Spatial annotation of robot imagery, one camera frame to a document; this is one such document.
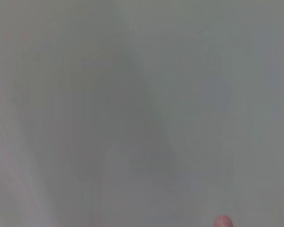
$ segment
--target gray wall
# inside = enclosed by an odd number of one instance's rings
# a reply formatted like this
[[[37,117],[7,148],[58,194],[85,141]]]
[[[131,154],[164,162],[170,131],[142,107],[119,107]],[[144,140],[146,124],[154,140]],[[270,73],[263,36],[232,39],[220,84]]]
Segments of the gray wall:
[[[284,226],[284,1],[0,0],[2,226],[220,213]]]

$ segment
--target finger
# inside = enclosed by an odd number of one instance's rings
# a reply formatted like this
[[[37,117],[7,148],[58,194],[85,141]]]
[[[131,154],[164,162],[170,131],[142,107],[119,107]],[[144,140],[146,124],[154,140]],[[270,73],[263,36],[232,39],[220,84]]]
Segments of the finger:
[[[213,227],[233,227],[233,223],[227,215],[219,215],[214,220]]]

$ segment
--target fingertip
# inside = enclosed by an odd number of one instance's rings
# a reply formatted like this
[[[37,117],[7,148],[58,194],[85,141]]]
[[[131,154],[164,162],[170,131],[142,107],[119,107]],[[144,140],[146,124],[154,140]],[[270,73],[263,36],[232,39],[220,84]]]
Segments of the fingertip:
[[[219,215],[214,220],[213,227],[233,227],[233,223],[227,215]]]

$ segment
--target pink fingertip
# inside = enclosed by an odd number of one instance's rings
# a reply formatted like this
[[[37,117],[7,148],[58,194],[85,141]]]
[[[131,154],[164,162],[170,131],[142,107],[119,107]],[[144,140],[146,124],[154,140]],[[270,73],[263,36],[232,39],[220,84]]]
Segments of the pink fingertip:
[[[219,215],[214,220],[213,227],[233,227],[233,223],[227,215]]]

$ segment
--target white surface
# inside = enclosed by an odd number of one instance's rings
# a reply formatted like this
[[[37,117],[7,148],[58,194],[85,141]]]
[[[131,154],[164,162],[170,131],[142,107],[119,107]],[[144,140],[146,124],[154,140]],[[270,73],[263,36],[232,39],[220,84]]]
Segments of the white surface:
[[[284,227],[284,0],[0,0],[0,226]]]

